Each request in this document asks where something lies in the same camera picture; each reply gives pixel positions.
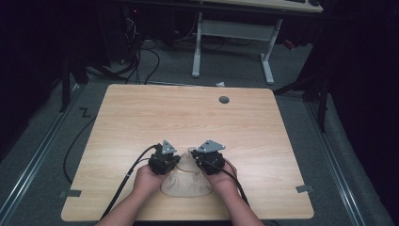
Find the white desk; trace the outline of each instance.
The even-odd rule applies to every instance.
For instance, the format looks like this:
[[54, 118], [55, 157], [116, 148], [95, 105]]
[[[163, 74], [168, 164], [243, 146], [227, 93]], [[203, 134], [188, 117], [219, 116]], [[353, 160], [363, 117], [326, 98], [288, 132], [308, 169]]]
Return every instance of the white desk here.
[[[223, 3], [223, 4], [235, 4], [250, 7], [260, 8], [272, 8], [279, 10], [294, 10], [301, 12], [316, 12], [321, 13], [323, 9], [314, 7], [309, 2], [297, 3], [285, 0], [203, 0], [202, 2], [211, 3]], [[200, 76], [200, 43], [202, 35], [219, 36], [227, 38], [237, 38], [246, 40], [263, 40], [268, 41], [267, 48], [264, 54], [261, 54], [261, 62], [263, 65], [264, 76], [266, 82], [269, 85], [274, 84], [273, 74], [270, 70], [269, 58], [273, 50], [273, 46], [276, 42], [276, 38], [279, 34], [282, 20], [276, 21], [274, 26], [264, 26], [255, 24], [239, 24], [239, 23], [227, 23], [220, 21], [202, 20], [202, 13], [199, 13], [198, 19], [198, 30], [197, 30], [197, 46], [194, 54], [193, 62], [193, 77]]]

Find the hole in table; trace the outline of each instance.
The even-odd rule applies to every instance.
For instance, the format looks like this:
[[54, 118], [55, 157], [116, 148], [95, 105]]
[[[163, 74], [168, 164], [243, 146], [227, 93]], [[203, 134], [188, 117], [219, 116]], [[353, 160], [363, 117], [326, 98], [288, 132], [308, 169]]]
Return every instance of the hole in table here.
[[230, 101], [230, 99], [227, 96], [219, 97], [219, 102], [222, 103], [222, 104], [227, 104], [229, 101]]

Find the forearm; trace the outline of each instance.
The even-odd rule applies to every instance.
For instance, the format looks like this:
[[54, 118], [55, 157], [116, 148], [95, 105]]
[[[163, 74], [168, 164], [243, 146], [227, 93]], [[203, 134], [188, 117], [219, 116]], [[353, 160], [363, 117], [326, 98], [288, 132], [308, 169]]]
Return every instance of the forearm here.
[[220, 194], [220, 197], [226, 205], [233, 226], [263, 226], [263, 223], [244, 202], [241, 196], [238, 195], [238, 192]]
[[96, 225], [128, 225], [132, 226], [137, 217], [138, 211], [144, 204], [146, 197], [132, 192], [117, 206], [115, 206], [107, 216]]

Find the gray carpet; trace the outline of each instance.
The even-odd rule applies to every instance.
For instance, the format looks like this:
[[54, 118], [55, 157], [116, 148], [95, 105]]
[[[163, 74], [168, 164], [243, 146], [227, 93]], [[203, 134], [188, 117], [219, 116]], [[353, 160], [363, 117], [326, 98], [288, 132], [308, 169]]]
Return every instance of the gray carpet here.
[[[146, 43], [148, 47], [152, 45], [151, 42]], [[153, 51], [160, 56], [161, 62], [150, 80], [151, 83], [165, 82], [197, 86], [215, 86], [216, 83], [224, 82], [226, 87], [278, 89], [296, 80], [311, 50], [311, 46], [298, 47], [292, 51], [281, 45], [275, 46], [270, 65], [276, 81], [275, 85], [270, 87], [265, 84], [258, 55], [263, 45], [264, 43], [256, 42], [243, 47], [225, 43], [217, 51], [204, 50], [200, 78], [192, 78], [193, 47], [178, 45], [171, 48], [159, 44]], [[218, 48], [219, 45], [214, 43], [204, 47]], [[146, 74], [152, 71], [157, 61], [156, 56], [149, 51], [142, 51], [141, 54], [138, 72], [140, 80], [144, 81]], [[93, 225], [94, 222], [69, 223], [60, 218], [65, 199], [59, 198], [59, 194], [70, 187], [63, 174], [62, 165], [74, 138], [91, 119], [82, 117], [83, 111], [80, 108], [87, 108], [87, 114], [94, 117], [100, 108], [107, 86], [112, 83], [117, 82], [103, 77], [90, 77], [90, 82], [82, 88], [82, 93], [71, 107], [51, 145], [50, 152], [8, 225]], [[352, 225], [331, 175], [323, 143], [318, 137], [313, 118], [297, 94], [297, 92], [289, 92], [287, 95], [277, 96], [277, 101], [305, 184], [312, 185], [314, 188], [309, 195], [315, 214], [311, 219], [278, 220], [278, 224]], [[6, 201], [8, 194], [56, 118], [61, 106], [60, 95], [61, 88], [57, 86], [51, 98], [31, 119], [14, 149], [0, 164], [1, 203]], [[354, 196], [361, 210], [364, 211], [366, 225], [393, 225], [345, 138], [331, 100], [328, 104], [326, 123], [328, 140], [336, 151], [337, 159], [342, 164], [348, 183], [353, 187]], [[67, 170], [71, 177], [75, 174], [90, 130], [91, 126], [77, 139], [71, 149], [67, 161]], [[275, 225], [275, 222], [266, 221], [265, 224]]]

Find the right hand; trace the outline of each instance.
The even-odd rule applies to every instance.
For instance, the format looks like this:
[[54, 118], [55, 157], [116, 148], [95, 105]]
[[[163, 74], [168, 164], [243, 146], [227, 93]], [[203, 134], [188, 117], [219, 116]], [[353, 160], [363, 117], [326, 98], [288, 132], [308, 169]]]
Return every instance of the right hand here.
[[[226, 159], [226, 164], [223, 167], [223, 169], [225, 171], [229, 172], [232, 176], [236, 176], [237, 169], [227, 159]], [[212, 189], [214, 190], [214, 192], [216, 194], [218, 194], [218, 195], [231, 194], [231, 193], [238, 194], [236, 183], [225, 172], [221, 171], [218, 174], [208, 175], [208, 174], [206, 174], [206, 172], [203, 171], [202, 174], [209, 181], [209, 184], [211, 184]]]

